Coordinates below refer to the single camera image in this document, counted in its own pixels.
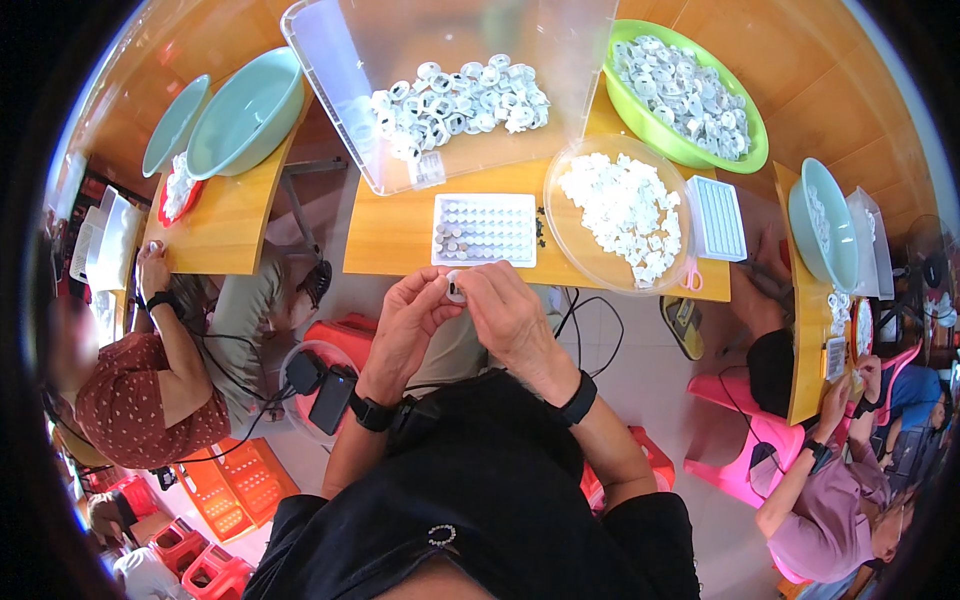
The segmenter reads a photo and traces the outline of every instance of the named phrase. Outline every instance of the green plastic basin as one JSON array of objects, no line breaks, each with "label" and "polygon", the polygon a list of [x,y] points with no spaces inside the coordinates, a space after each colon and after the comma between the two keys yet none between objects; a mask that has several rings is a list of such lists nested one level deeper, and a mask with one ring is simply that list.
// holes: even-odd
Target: green plastic basin
[{"label": "green plastic basin", "polygon": [[[712,66],[720,73],[720,82],[727,87],[731,94],[741,94],[747,99],[747,106],[743,110],[747,113],[751,149],[746,156],[740,160],[725,160],[700,148],[667,127],[644,106],[643,102],[637,98],[627,84],[620,81],[620,77],[613,68],[613,43],[616,41],[633,41],[637,36],[657,36],[668,46],[673,44],[678,48],[689,48],[697,55],[697,62],[703,66]],[[610,100],[613,107],[616,108],[617,114],[620,115],[631,132],[670,160],[694,169],[717,167],[733,173],[745,174],[759,171],[760,167],[767,161],[767,155],[770,153],[770,147],[767,143],[767,130],[763,126],[763,119],[760,118],[760,113],[756,109],[756,104],[754,104],[750,94],[723,63],[686,36],[647,21],[632,19],[614,21],[603,70],[607,74],[607,93],[610,94]]]}]

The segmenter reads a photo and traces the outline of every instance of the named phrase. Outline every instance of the mint green basin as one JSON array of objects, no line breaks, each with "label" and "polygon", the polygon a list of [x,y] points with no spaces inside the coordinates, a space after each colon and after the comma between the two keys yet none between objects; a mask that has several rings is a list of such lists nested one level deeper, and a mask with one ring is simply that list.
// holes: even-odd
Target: mint green basin
[{"label": "mint green basin", "polygon": [[201,75],[174,98],[156,124],[147,151],[143,153],[143,177],[172,168],[171,158],[186,150],[190,134],[212,97],[210,76]]},{"label": "mint green basin", "polygon": [[[810,187],[816,188],[817,199],[823,203],[829,222],[830,243],[826,252],[817,241],[807,203],[807,190]],[[787,212],[793,239],[806,268],[821,281],[832,283],[840,292],[852,294],[860,266],[853,219],[840,186],[827,167],[816,158],[804,159],[801,176],[790,189]]]},{"label": "mint green basin", "polygon": [[251,60],[206,106],[186,149],[195,180],[247,171],[273,152],[300,115],[300,64],[284,46]]}]

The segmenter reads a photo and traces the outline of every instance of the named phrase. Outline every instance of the wooden table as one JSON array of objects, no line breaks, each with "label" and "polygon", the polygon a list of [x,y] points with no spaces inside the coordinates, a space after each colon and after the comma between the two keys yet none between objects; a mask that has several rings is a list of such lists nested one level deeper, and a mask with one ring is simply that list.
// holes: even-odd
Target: wooden table
[{"label": "wooden table", "polygon": [[[587,122],[587,135],[624,132],[635,137],[613,109],[603,82],[601,78],[593,99]],[[543,181],[551,160],[552,157],[541,158],[485,169],[452,178],[442,185],[392,196],[377,196],[366,180],[360,180],[350,218],[344,272],[405,276],[429,265],[430,240],[433,237],[433,204],[437,194],[533,194],[537,197],[537,205],[543,206]],[[677,169],[687,179],[693,175],[716,179],[713,169],[690,169],[681,165],[677,165]],[[546,247],[537,248],[537,266],[533,269],[519,269],[520,276],[525,281],[571,287],[597,287],[566,259],[545,220],[542,239],[546,242]],[[701,258],[697,268],[704,276],[704,287],[700,292],[690,292],[677,285],[667,293],[703,300],[730,301],[729,263]]]},{"label": "wooden table", "polygon": [[[833,292],[833,286],[813,276],[797,251],[790,228],[790,216],[787,214],[787,202],[790,188],[800,178],[799,175],[774,161],[774,179],[780,208],[783,211],[783,225],[786,228],[787,247],[790,250],[790,267],[793,277],[793,295],[796,306],[793,391],[790,394],[790,408],[787,421],[794,425],[820,413],[820,400],[829,389],[829,383],[823,378],[821,356],[830,334],[833,318],[827,306],[827,296]],[[844,337],[847,338],[847,364],[845,370],[852,369],[851,324],[847,323]]]},{"label": "wooden table", "polygon": [[240,175],[207,180],[197,204],[168,229],[156,219],[167,176],[160,178],[143,240],[160,240],[166,245],[172,273],[256,273],[276,186],[297,129],[313,102],[313,90],[307,87],[305,91],[300,116],[276,150]]}]

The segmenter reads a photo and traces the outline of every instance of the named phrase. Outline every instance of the scissors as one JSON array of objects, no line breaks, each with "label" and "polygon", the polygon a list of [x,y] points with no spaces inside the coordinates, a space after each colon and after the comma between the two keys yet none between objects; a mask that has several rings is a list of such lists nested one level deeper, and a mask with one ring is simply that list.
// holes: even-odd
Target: scissors
[{"label": "scissors", "polygon": [[704,289],[704,276],[697,269],[697,259],[687,261],[686,275],[680,282],[680,287],[686,288],[691,292],[699,292]]}]

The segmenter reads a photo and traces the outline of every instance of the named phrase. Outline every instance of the pink plastic chair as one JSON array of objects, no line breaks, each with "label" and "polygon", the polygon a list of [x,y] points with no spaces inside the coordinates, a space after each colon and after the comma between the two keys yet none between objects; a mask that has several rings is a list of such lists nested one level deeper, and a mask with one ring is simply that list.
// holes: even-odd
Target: pink plastic chair
[{"label": "pink plastic chair", "polygon": [[[910,364],[918,353],[920,353],[921,345],[917,344],[914,347],[908,348],[894,356],[893,358],[888,358],[885,361],[880,362],[880,370],[886,371],[891,367],[895,367],[894,374],[890,378],[890,385],[887,387],[887,397],[884,399],[883,406],[876,409],[874,414],[874,425],[881,426],[890,422],[890,398],[893,395],[894,390],[894,380],[897,378],[897,375],[903,371],[903,367]],[[852,415],[853,411],[856,410],[856,405],[859,403],[860,398],[856,401],[851,400],[847,402],[846,415],[840,421],[840,424],[837,425],[837,428],[834,430],[833,435],[836,437],[837,445],[843,447],[843,444],[847,442],[847,434],[850,432],[850,423],[852,419],[847,415]]]},{"label": "pink plastic chair", "polygon": [[[760,407],[750,395],[750,382],[746,379],[724,377],[721,383],[720,378],[716,375],[697,375],[690,379],[686,390],[696,397],[726,406],[733,411],[737,410],[737,406],[739,406],[744,414],[752,417],[750,425],[753,431],[747,432],[747,440],[743,445],[740,456],[729,465],[714,467],[713,465],[705,465],[686,459],[684,460],[684,470],[720,488],[734,498],[742,500],[754,508],[760,508],[764,498],[754,492],[754,489],[750,486],[750,459],[754,446],[760,442],[771,444],[777,450],[780,467],[786,471],[797,459],[804,445],[804,428],[800,425],[791,427],[786,424],[786,419],[760,410]],[[782,478],[783,473],[778,470],[774,474],[770,489],[776,487]]]},{"label": "pink plastic chair", "polygon": [[783,564],[780,561],[780,557],[774,554],[773,550],[770,551],[770,556],[774,557],[774,566],[780,572],[780,575],[782,575],[783,579],[787,580],[791,584],[808,584],[812,581],[791,571],[790,567]]},{"label": "pink plastic chair", "polygon": [[921,344],[917,344],[912,348],[908,348],[894,356],[893,358],[888,358],[887,360],[880,363],[880,369],[886,371],[891,367],[894,368],[894,375],[890,377],[890,385],[887,386],[887,397],[883,401],[883,406],[876,409],[876,425],[883,426],[890,422],[890,397],[894,392],[894,381],[897,379],[897,375],[903,371],[903,367],[906,367],[910,364],[914,358],[917,357],[917,354],[920,353]]}]

